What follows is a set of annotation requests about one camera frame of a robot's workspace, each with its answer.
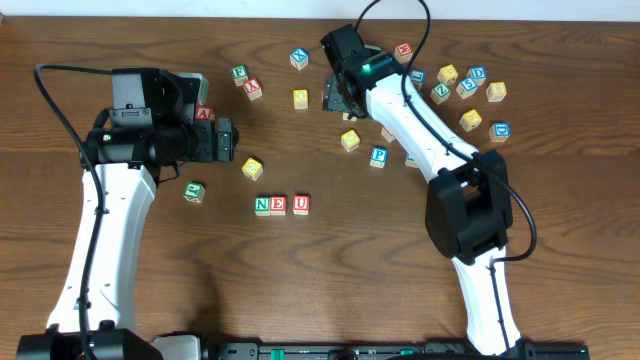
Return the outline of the green N wooden block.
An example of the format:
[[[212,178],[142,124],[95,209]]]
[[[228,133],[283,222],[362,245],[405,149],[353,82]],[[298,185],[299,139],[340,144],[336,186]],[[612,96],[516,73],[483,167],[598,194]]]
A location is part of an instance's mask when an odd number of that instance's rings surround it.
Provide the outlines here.
[[[254,201],[254,212],[257,216],[270,215],[270,197],[258,196]]]

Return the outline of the red E wooden block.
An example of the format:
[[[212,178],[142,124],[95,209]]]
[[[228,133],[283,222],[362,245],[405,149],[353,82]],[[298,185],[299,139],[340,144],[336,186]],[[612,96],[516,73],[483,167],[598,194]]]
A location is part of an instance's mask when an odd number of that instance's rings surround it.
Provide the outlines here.
[[[269,212],[271,216],[284,216],[287,210],[287,198],[285,196],[271,196]]]

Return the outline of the red U block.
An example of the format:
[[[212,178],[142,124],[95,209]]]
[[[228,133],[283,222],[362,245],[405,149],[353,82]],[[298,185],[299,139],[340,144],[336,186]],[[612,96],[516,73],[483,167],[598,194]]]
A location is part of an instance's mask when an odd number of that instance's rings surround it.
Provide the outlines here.
[[[295,215],[308,215],[310,211],[310,196],[296,194],[293,199],[293,212]]]

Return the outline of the green R wooden block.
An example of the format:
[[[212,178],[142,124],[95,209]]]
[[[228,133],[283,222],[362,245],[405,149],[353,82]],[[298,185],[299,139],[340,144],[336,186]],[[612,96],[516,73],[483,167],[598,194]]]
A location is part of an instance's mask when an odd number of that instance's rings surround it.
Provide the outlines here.
[[[358,117],[355,115],[350,115],[349,113],[343,113],[343,120],[355,122],[358,120]]]

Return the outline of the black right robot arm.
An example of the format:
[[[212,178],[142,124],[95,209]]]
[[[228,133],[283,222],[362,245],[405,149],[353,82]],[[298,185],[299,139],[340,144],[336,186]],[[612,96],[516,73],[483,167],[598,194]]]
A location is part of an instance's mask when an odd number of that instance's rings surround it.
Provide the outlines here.
[[[407,69],[365,45],[353,25],[330,31],[320,44],[351,112],[390,130],[427,181],[425,225],[454,264],[471,345],[482,355],[507,354],[521,335],[505,278],[513,214],[504,159],[458,137],[417,93]]]

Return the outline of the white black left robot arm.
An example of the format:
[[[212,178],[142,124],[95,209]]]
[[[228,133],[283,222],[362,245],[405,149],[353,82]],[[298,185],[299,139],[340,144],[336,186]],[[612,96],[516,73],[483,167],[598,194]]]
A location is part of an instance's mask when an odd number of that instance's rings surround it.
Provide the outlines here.
[[[108,71],[113,104],[81,138],[48,91],[41,93],[76,144],[83,208],[70,268],[42,334],[20,338],[19,359],[215,359],[200,335],[148,342],[135,333],[135,278],[145,219],[162,168],[228,163],[239,132],[207,106],[200,73]]]

